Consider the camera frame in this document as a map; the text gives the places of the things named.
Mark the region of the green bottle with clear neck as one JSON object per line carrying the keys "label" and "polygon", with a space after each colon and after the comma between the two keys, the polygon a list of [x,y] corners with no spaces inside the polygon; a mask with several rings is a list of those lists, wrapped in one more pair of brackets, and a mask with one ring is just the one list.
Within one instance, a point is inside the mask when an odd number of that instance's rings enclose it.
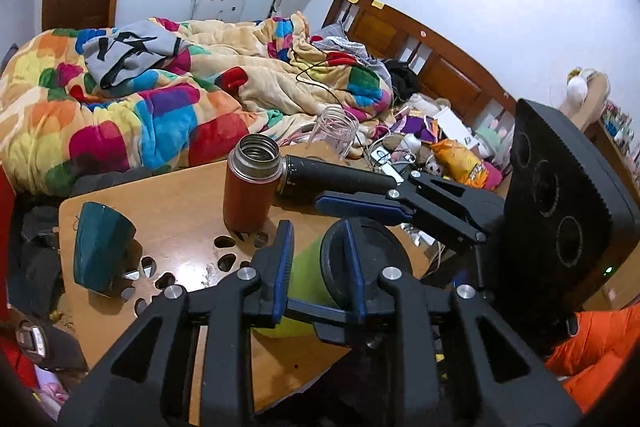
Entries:
{"label": "green bottle with clear neck", "polygon": [[[407,251],[388,228],[366,217],[352,218],[361,225],[363,257],[371,260],[376,271],[366,275],[374,282],[387,265],[412,272]],[[347,265],[344,259],[344,220],[336,221],[322,239],[317,239],[297,255],[292,264],[288,297],[305,303],[343,310],[350,309]]]}

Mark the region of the clear plastic cup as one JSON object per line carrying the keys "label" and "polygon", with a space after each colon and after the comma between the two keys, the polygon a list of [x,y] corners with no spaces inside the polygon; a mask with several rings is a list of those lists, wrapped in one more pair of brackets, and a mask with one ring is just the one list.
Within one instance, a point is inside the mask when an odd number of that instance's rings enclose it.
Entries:
{"label": "clear plastic cup", "polygon": [[359,121],[351,113],[337,105],[326,106],[318,116],[311,131],[309,144],[323,142],[345,159],[356,141]]}

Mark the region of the dark teal ceramic cup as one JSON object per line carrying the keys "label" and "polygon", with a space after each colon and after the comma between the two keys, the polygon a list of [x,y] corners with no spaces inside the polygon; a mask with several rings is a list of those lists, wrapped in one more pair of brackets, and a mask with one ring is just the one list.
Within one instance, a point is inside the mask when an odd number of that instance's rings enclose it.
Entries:
{"label": "dark teal ceramic cup", "polygon": [[134,224],[112,207],[85,202],[74,246],[75,283],[97,294],[109,294],[136,231]]}

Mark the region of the orange snack bag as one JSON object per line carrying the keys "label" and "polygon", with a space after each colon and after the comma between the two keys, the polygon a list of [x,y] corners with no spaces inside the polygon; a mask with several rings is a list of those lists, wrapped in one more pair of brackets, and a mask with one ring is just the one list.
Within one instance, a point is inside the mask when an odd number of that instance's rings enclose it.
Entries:
{"label": "orange snack bag", "polygon": [[472,150],[449,139],[434,143],[431,150],[454,181],[475,188],[485,186],[488,170]]}

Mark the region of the pink plush toy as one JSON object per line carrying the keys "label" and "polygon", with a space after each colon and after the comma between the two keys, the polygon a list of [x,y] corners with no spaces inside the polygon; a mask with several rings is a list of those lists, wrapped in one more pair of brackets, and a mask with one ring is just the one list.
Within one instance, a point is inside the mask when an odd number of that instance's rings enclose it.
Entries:
{"label": "pink plush toy", "polygon": [[40,407],[56,421],[70,395],[55,373],[35,366],[35,375],[37,387],[34,389],[34,396]]}

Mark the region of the black thermos bottle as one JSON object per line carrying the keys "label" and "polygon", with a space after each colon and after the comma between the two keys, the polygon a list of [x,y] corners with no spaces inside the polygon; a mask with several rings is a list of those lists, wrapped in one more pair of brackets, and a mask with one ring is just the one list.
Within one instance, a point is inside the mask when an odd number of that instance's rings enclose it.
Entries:
{"label": "black thermos bottle", "polygon": [[320,159],[285,155],[282,167],[278,196],[301,204],[312,204],[324,192],[385,195],[397,187],[397,181],[384,173],[330,164]]}

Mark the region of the orange jacket sleeve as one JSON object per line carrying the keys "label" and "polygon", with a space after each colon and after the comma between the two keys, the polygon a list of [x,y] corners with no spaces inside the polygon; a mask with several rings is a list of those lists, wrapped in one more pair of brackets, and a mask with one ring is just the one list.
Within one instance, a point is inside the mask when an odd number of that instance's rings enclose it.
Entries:
{"label": "orange jacket sleeve", "polygon": [[577,314],[578,333],[554,349],[544,365],[564,377],[565,391],[587,413],[604,395],[639,342],[639,305]]}

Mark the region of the red thermos bottle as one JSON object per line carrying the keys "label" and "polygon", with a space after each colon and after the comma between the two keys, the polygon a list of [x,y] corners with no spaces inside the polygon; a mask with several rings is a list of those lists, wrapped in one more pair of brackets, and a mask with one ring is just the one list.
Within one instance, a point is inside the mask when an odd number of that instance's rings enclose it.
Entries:
{"label": "red thermos bottle", "polygon": [[248,134],[236,143],[227,159],[222,214],[232,232],[257,233],[267,220],[282,176],[282,158],[276,141]]}

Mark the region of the wooden bed headboard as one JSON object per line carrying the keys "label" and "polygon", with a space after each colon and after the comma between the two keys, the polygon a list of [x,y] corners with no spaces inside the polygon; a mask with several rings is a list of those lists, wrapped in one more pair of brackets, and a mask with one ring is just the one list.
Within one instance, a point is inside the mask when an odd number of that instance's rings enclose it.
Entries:
{"label": "wooden bed headboard", "polygon": [[491,107],[500,117],[515,114],[515,98],[483,65],[392,6],[376,0],[333,0],[323,23],[341,24],[350,40],[364,44],[377,58],[412,66],[419,91],[430,98],[446,98],[470,127]]}

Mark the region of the colourful patchwork blanket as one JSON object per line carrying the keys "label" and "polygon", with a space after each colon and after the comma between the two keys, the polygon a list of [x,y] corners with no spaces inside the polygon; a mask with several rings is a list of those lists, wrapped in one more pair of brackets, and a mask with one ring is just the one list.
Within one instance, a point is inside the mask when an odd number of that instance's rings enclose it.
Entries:
{"label": "colourful patchwork blanket", "polygon": [[17,190],[66,197],[83,176],[208,164],[249,133],[282,141],[329,105],[367,121],[392,104],[390,83],[352,54],[322,50],[302,14],[149,20],[186,48],[111,90],[89,74],[82,44],[115,28],[50,29],[11,57],[1,165]]}

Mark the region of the white bedside cabinet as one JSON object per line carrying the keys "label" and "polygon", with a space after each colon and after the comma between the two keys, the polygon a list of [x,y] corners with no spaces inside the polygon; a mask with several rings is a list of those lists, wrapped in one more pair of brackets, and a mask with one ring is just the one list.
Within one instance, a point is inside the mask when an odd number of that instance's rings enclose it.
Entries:
{"label": "white bedside cabinet", "polygon": [[237,23],[241,20],[247,0],[194,0],[192,20],[221,20]]}

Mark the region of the grey and black garment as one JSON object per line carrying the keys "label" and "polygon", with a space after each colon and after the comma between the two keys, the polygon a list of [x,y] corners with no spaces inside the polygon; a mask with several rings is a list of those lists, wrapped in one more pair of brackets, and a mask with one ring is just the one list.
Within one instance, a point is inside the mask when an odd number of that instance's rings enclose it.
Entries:
{"label": "grey and black garment", "polygon": [[102,90],[111,90],[149,69],[176,58],[186,42],[157,20],[139,20],[82,44],[89,74]]}

